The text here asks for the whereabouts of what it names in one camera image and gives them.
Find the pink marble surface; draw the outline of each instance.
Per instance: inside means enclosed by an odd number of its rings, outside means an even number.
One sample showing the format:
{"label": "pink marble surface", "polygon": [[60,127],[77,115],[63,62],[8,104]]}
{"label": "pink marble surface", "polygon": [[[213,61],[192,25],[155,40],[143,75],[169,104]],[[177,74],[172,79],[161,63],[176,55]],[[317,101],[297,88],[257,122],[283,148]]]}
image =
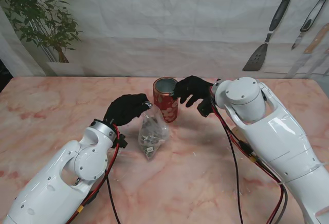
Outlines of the pink marble surface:
{"label": "pink marble surface", "polygon": [[[145,92],[152,100],[154,80],[13,79],[0,94],[0,220],[18,192],[62,145],[80,140],[93,118],[101,119],[118,96]],[[316,82],[263,81],[303,126],[319,159],[328,161],[329,100]],[[170,141],[152,161],[147,161],[138,147],[139,125],[140,119],[135,119],[121,127],[129,145],[110,174],[122,224],[240,223],[232,154],[214,115],[203,118],[196,104],[189,109],[180,105],[177,120],[170,124]],[[265,223],[277,204],[279,188],[236,153],[245,224]],[[116,223],[106,187],[73,223]],[[291,196],[281,223],[302,223],[301,211]]]}

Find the black glove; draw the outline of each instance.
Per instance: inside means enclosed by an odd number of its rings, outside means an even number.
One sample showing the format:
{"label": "black glove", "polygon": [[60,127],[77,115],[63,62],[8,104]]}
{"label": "black glove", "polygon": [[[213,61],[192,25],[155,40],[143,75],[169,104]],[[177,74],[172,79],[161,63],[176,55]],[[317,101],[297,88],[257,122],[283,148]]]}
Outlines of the black glove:
{"label": "black glove", "polygon": [[104,121],[117,126],[126,125],[149,109],[149,106],[145,104],[146,101],[149,100],[145,94],[123,95],[110,104],[104,116]]}
{"label": "black glove", "polygon": [[209,88],[212,86],[211,83],[196,77],[189,76],[179,81],[174,89],[173,98],[177,99],[180,97],[180,103],[184,103],[186,99],[192,95],[189,101],[186,103],[186,107],[190,107],[198,99],[204,99],[209,96]]}

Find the plastic bag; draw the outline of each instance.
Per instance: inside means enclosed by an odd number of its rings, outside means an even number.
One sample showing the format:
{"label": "plastic bag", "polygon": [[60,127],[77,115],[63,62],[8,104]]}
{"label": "plastic bag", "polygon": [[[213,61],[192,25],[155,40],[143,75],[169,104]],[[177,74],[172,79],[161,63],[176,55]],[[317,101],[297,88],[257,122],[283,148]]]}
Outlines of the plastic bag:
{"label": "plastic bag", "polygon": [[169,138],[169,128],[160,109],[153,105],[143,113],[143,124],[139,130],[138,143],[146,158],[150,160],[155,152]]}

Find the knife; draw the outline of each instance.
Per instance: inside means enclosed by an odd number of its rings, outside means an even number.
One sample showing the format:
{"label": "knife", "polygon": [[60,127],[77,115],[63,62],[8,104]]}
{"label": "knife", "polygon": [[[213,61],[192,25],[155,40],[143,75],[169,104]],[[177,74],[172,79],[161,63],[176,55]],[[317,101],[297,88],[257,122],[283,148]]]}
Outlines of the knife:
{"label": "knife", "polygon": [[329,23],[325,24],[321,28],[321,30],[315,36],[313,41],[310,43],[310,45],[305,49],[302,56],[300,56],[300,58],[293,64],[287,75],[284,77],[285,79],[291,79],[298,71],[298,69],[305,65],[305,63],[309,60],[309,58],[311,58],[313,50],[319,45],[319,43],[324,38],[328,30],[329,30]]}
{"label": "knife", "polygon": [[294,48],[296,48],[298,46],[298,44],[300,44],[300,42],[303,39],[303,36],[305,35],[306,32],[308,32],[308,30],[311,28],[311,26],[313,25],[315,19],[317,18],[317,16],[319,15],[324,3],[327,0],[319,0],[317,2],[317,4],[315,5],[315,7],[312,9],[312,11],[309,13],[309,15],[307,16],[302,28],[300,28],[300,34],[297,37],[297,39],[295,40],[295,43],[293,44],[293,46],[291,47],[291,50],[293,50]]}
{"label": "knife", "polygon": [[329,48],[324,52],[324,56],[322,58],[319,58],[314,64],[313,66],[308,70],[308,72],[305,74],[304,79],[308,79],[313,71],[318,67],[321,66],[322,63],[327,59],[327,57],[329,56]]}
{"label": "knife", "polygon": [[324,72],[323,77],[326,76],[328,72],[329,72],[329,68],[327,69],[327,71]]}

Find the tin can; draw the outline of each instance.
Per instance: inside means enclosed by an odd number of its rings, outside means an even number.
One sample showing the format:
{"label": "tin can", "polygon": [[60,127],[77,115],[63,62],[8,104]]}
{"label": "tin can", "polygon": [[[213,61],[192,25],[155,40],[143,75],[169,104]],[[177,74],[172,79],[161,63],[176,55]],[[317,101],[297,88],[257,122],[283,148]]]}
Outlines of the tin can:
{"label": "tin can", "polygon": [[166,123],[173,122],[178,115],[178,99],[173,100],[171,96],[176,83],[173,78],[160,78],[153,83],[154,104],[160,108]]}

